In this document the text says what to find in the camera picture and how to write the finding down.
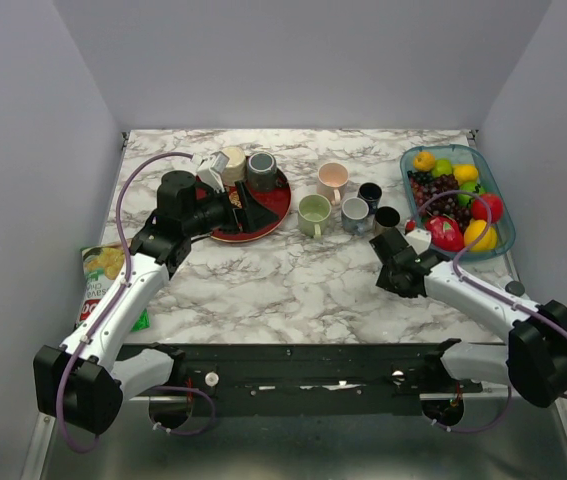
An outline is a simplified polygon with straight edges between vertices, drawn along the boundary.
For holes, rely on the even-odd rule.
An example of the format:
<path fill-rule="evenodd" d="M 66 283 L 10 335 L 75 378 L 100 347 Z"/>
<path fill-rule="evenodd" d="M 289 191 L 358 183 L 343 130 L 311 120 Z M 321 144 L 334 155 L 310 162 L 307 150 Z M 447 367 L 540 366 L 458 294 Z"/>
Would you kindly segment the dark grey mug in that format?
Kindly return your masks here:
<path fill-rule="evenodd" d="M 252 192 L 270 193 L 286 185 L 275 157 L 266 152 L 257 152 L 247 159 L 246 179 Z"/>

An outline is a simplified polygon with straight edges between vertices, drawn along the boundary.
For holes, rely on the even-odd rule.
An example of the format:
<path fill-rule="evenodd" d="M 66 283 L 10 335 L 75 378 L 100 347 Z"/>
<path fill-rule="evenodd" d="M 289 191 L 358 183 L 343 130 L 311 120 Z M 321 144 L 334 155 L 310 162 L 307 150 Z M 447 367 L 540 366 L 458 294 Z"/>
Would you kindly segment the cream mug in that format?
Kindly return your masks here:
<path fill-rule="evenodd" d="M 233 186 L 237 181 L 243 181 L 246 176 L 246 155 L 239 146 L 224 147 L 221 152 L 228 157 L 228 162 L 221 177 L 223 184 Z"/>

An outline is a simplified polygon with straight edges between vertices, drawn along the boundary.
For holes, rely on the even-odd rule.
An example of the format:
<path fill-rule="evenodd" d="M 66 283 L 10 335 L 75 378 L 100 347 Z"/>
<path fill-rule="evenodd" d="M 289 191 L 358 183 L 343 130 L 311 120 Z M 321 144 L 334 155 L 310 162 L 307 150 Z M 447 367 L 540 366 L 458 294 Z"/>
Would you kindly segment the brown striped mug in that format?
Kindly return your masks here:
<path fill-rule="evenodd" d="M 400 220 L 400 214 L 396 209 L 390 206 L 378 207 L 373 219 L 373 234 L 381 235 L 390 228 L 396 227 Z"/>

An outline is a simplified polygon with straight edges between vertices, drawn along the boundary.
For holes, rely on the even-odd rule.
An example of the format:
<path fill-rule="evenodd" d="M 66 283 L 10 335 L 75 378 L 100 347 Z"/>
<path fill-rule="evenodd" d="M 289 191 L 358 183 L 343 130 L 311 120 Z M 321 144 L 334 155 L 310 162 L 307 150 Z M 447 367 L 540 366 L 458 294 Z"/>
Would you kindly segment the light green mug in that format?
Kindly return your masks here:
<path fill-rule="evenodd" d="M 313 239 L 321 238 L 329 224 L 331 211 L 331 203 L 323 195 L 306 195 L 298 205 L 299 230 Z"/>

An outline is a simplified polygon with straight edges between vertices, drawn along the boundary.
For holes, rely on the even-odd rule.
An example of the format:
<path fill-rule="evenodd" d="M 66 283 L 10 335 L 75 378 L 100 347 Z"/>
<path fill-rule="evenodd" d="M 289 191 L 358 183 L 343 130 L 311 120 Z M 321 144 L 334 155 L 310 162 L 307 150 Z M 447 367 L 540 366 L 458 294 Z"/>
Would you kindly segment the grey blue patterned mug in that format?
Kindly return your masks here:
<path fill-rule="evenodd" d="M 361 198 L 350 197 L 341 205 L 341 224 L 345 232 L 362 235 L 366 230 L 368 204 Z"/>

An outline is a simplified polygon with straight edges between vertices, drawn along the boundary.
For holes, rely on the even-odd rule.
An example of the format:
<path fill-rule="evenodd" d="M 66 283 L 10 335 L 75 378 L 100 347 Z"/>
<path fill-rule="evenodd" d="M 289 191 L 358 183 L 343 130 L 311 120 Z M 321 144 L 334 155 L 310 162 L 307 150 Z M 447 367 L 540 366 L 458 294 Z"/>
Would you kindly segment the pink mug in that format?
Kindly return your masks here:
<path fill-rule="evenodd" d="M 339 205 L 349 181 L 347 168 L 337 162 L 328 162 L 319 167 L 317 178 L 317 193 L 327 198 L 332 205 Z"/>

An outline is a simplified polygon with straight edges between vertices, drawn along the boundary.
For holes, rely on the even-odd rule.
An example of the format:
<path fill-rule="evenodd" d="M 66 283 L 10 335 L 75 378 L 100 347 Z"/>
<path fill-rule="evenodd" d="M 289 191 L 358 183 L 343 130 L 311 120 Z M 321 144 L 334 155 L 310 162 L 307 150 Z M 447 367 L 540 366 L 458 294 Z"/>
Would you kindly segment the dark blue mug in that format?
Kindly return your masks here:
<path fill-rule="evenodd" d="M 367 204 L 368 215 L 372 216 L 378 209 L 379 202 L 382 197 L 382 189 L 376 183 L 366 182 L 359 187 L 357 197 Z"/>

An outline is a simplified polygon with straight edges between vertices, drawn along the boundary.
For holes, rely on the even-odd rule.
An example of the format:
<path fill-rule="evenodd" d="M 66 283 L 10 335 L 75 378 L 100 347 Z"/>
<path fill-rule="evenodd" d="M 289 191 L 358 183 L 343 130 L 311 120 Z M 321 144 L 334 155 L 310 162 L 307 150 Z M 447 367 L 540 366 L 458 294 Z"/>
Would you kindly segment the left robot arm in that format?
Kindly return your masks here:
<path fill-rule="evenodd" d="M 194 240 L 224 230 L 253 233 L 275 224 L 278 214 L 260 203 L 244 182 L 232 203 L 187 171 L 163 175 L 157 207 L 124 250 L 119 279 L 88 319 L 60 346 L 44 346 L 33 361 L 40 412 L 95 435 L 104 433 L 121 405 L 153 388 L 177 393 L 185 380 L 177 354 L 148 347 L 124 361 L 117 356 L 149 301 L 169 283 Z"/>

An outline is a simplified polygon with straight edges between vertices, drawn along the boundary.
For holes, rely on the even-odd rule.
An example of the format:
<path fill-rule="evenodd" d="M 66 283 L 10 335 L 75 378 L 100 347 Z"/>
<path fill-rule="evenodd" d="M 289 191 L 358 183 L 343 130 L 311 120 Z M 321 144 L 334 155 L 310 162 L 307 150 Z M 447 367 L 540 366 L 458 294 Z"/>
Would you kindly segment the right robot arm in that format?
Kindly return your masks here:
<path fill-rule="evenodd" d="M 382 263 L 377 286 L 404 298 L 429 297 L 462 312 L 500 339 L 498 345 L 455 341 L 423 367 L 423 379 L 443 392 L 458 380 L 512 387 L 546 408 L 567 394 L 567 307 L 518 297 L 427 248 L 416 250 L 391 228 L 370 242 Z"/>

